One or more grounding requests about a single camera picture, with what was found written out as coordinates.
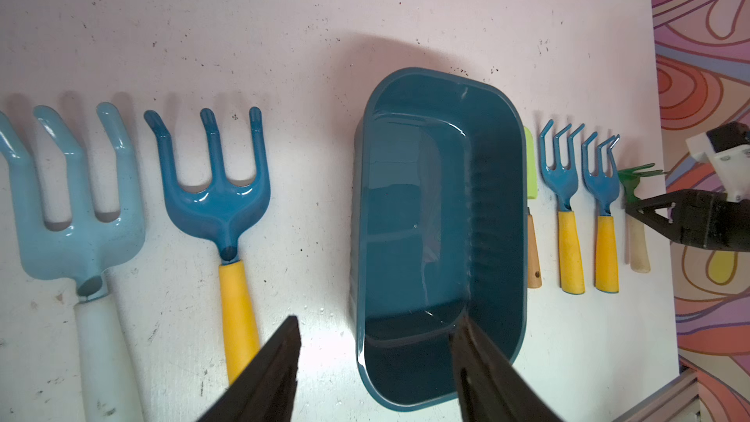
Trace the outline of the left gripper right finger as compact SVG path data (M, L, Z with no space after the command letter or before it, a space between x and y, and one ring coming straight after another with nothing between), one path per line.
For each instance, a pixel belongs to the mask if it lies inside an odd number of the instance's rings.
M449 337L464 421L558 421L486 333L461 316Z

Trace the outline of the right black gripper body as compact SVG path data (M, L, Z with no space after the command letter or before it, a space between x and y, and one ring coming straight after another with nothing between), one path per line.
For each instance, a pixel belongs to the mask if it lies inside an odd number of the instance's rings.
M749 201L725 193L681 190L628 203L628 215L671 242L711 251L749 250Z

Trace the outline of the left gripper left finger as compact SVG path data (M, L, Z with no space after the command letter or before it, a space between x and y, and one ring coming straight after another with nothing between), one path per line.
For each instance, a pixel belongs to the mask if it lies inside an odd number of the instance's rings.
M299 320L288 316L202 421L289 421L301 351Z

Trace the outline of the dark green rake wooden handle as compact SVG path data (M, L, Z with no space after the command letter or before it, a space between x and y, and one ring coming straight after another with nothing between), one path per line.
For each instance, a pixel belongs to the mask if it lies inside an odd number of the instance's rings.
M654 169L654 163L619 170L618 178L624 189L625 205L640 201L635 193L640 184L640 179L662 174L662 170ZM645 225L628 215L627 228L628 261L631 269L636 273L648 274L652 268L650 267L650 258L648 257L648 246L646 246Z

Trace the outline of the blue rake yellow handle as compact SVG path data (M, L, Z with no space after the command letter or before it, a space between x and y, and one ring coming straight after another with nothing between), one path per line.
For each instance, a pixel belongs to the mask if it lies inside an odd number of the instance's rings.
M189 236L212 241L222 260L219 281L224 349L228 381L234 384L262 347L238 241L266 213L271 200L271 178L259 107L249 110L256 176L244 187L234 185L227 177L213 111L203 109L200 117L207 137L212 179L205 190L189 193L178 181L169 130L156 111L144 113L156 138L164 202L171 221Z
M598 133L591 134L582 144L582 174L584 185L595 197L598 207L595 252L595 287L606 293L619 293L619 269L615 225L611 215L611 203L619 197L618 171L613 148L620 139L612 136L597 146L595 156L597 174L590 171L589 146L597 140Z
M560 279L562 290L572 295L585 293L585 281L578 238L576 218L571 207L571 198L578 189L578 175L575 165L574 138L585 127L581 124L576 130L568 134L568 165L563 166L561 158L560 139L570 131L568 124L553 136L552 147L555 166L551 168L546 157L546 136L552 129L554 120L550 119L538 136L539 160L543 182L550 188L558 199L558 252Z

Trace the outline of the lime rake wooden handle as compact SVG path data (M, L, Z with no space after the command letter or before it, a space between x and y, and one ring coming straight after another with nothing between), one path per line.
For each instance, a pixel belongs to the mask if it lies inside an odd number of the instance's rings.
M527 199L537 198L537 171L534 149L533 134L527 127L525 129L525 153L527 154ZM534 228L533 215L530 207L527 207L527 245L529 246L529 264L527 265L527 287L537 289L542 286L542 277L539 264L537 240Z

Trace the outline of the light blue rake pale handle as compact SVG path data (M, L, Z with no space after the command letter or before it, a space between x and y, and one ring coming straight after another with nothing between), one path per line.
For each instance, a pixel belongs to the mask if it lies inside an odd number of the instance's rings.
M116 155L119 214L103 222L95 213L84 148L52 107L35 118L66 158L72 219L61 231L45 225L33 156L7 116L1 118L1 153L9 166L21 265L30 277L72 279L80 378L88 421L141 421L143 405L107 269L133 259L146 239L146 222L134 145L115 105L97 106Z

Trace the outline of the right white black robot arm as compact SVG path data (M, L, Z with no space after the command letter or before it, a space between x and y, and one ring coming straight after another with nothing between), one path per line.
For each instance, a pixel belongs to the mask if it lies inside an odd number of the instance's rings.
M673 242L713 250L749 250L749 127L741 122L687 140L693 159L709 163L725 190L674 191L626 204L625 211Z

